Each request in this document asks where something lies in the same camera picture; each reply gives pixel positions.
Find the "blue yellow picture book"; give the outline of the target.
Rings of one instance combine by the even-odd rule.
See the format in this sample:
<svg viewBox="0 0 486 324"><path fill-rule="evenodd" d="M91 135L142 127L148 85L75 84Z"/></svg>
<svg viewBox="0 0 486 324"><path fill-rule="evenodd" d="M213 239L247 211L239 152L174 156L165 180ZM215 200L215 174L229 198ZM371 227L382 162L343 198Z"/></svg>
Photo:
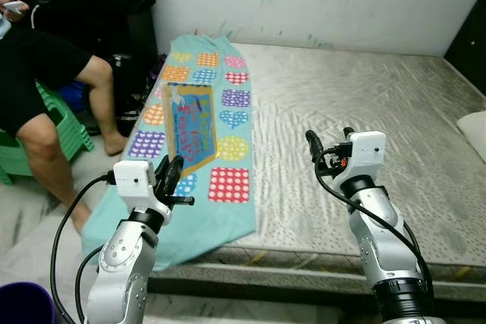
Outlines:
<svg viewBox="0 0 486 324"><path fill-rule="evenodd" d="M216 158L213 88L209 85L163 85L164 127L170 157L183 159L181 177L194 174Z"/></svg>

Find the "white printed pillow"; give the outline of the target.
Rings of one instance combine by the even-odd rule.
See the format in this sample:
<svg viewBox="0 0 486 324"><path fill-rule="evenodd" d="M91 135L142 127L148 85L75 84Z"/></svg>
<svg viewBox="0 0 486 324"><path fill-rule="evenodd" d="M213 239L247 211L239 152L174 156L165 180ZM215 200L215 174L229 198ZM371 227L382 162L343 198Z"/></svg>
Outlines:
<svg viewBox="0 0 486 324"><path fill-rule="evenodd" d="M486 162L486 111L473 112L457 121L457 127L464 134L472 148Z"/></svg>

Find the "white patterned mattress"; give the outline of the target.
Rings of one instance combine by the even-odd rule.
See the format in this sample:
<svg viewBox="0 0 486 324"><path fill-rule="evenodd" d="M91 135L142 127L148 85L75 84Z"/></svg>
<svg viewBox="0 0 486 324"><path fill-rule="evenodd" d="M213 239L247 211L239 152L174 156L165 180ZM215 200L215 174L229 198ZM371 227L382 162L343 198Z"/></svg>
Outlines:
<svg viewBox="0 0 486 324"><path fill-rule="evenodd" d="M252 79L257 230L163 278L302 285L362 276L346 206L316 181L305 132L387 136L385 186L435 286L485 282L485 165L457 127L485 101L440 58L237 44Z"/></svg>

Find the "teal blanket with colourful hearts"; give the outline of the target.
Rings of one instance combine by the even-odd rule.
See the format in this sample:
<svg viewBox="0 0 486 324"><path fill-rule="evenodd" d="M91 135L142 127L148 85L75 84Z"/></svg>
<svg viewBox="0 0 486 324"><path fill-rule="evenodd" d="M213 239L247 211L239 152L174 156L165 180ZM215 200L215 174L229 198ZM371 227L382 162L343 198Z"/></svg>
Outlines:
<svg viewBox="0 0 486 324"><path fill-rule="evenodd" d="M125 160L159 164L169 156L163 111L163 85L167 83L212 86L216 158L178 182L176 195L194 197L195 202L176 206L170 223L161 228L156 271L185 264L256 230L252 81L246 61L225 37L183 35L174 39L129 139Z"/></svg>

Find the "black bag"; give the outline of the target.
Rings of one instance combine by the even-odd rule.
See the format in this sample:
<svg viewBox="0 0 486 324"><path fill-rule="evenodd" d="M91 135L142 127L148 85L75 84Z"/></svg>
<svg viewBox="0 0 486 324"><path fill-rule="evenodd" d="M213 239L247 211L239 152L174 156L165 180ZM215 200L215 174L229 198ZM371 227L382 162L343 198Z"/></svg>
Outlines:
<svg viewBox="0 0 486 324"><path fill-rule="evenodd" d="M115 112L119 118L135 116L148 101L155 87L166 54L149 59L128 54L114 54L109 59L114 78Z"/></svg>

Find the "green plastic stool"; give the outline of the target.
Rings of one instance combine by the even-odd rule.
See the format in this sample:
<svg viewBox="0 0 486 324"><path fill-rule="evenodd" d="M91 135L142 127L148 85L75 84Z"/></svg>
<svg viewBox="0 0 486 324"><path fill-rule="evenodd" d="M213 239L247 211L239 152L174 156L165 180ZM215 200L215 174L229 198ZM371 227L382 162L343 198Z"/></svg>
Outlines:
<svg viewBox="0 0 486 324"><path fill-rule="evenodd" d="M36 83L36 88L48 109L48 115L55 123L60 148L68 160L74 158L83 149L93 151L93 141L88 136L86 127L80 123L68 103L63 101L58 92L41 83ZM0 182L13 185L14 175L32 176L27 152L22 147L21 141L13 134L7 134L0 129Z"/></svg>

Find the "black tufted headboard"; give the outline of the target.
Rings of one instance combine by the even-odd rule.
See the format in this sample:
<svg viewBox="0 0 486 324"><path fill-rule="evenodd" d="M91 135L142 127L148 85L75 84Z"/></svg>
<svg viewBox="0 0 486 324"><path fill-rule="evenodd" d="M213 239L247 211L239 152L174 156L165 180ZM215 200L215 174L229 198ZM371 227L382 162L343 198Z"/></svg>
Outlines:
<svg viewBox="0 0 486 324"><path fill-rule="evenodd" d="M486 49L482 45L484 1L473 2L471 11L444 55L444 59L483 95L486 94Z"/></svg>

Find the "adult in black shorts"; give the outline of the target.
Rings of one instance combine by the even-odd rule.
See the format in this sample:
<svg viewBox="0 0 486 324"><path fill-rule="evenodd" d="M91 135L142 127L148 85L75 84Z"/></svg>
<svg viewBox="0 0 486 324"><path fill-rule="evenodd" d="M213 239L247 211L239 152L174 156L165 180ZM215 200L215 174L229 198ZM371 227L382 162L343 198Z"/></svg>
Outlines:
<svg viewBox="0 0 486 324"><path fill-rule="evenodd" d="M65 39L22 24L31 9L28 4L17 11L6 8L16 1L0 0L0 129L21 141L32 175L67 207L75 230L83 231L91 211L86 203L75 202L71 166L36 83L51 89L70 81L86 84L104 150L115 156L128 139L117 125L112 67Z"/></svg>

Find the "purple plastic bucket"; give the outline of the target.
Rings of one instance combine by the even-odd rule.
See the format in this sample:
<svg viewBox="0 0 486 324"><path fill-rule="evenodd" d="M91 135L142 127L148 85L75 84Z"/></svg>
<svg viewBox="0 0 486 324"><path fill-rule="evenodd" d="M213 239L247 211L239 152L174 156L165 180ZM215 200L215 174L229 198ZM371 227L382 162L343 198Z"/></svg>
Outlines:
<svg viewBox="0 0 486 324"><path fill-rule="evenodd" d="M0 324L59 324L48 291L33 282L0 287Z"/></svg>

